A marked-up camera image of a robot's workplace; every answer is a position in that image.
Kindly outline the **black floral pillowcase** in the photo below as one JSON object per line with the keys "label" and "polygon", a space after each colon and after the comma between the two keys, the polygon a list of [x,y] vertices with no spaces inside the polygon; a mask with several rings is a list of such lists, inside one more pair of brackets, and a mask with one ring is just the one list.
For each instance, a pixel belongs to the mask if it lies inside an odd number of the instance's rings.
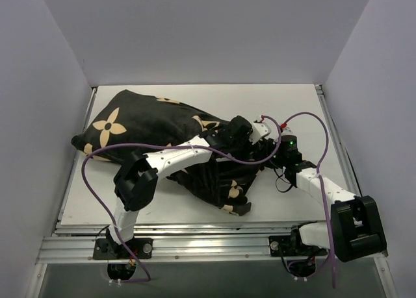
{"label": "black floral pillowcase", "polygon": [[[83,153],[89,155],[119,143],[180,145],[229,122],[179,101],[123,90],[81,135],[86,143]],[[168,179],[210,205],[243,216],[251,210],[246,194],[260,170],[252,163],[256,160],[253,153],[254,146],[248,158],[237,158],[239,163],[210,160],[173,173]]]}

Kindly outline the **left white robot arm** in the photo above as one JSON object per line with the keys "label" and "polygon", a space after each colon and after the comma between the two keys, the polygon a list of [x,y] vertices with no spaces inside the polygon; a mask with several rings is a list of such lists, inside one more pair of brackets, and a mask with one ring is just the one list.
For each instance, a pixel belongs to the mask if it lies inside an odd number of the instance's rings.
{"label": "left white robot arm", "polygon": [[158,180],[208,162],[214,150],[236,156],[269,133],[262,123],[250,123],[237,116],[222,129],[204,131],[176,149],[163,147],[153,153],[131,153],[114,177],[118,200],[107,238],[108,252],[115,258],[125,258],[130,253],[138,213],[153,200]]}

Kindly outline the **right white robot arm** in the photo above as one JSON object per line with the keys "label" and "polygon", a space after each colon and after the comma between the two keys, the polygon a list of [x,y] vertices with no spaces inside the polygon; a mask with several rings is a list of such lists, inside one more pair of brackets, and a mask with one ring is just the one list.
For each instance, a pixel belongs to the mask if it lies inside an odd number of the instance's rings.
{"label": "right white robot arm", "polygon": [[291,187],[321,203],[324,221],[309,221],[291,228],[277,240],[285,256],[321,256],[332,253],[342,262],[387,254],[387,240],[376,201],[354,194],[325,177],[314,163],[304,160],[297,137],[285,135],[281,143],[261,139],[254,145],[255,159],[271,156],[265,166],[281,169]]}

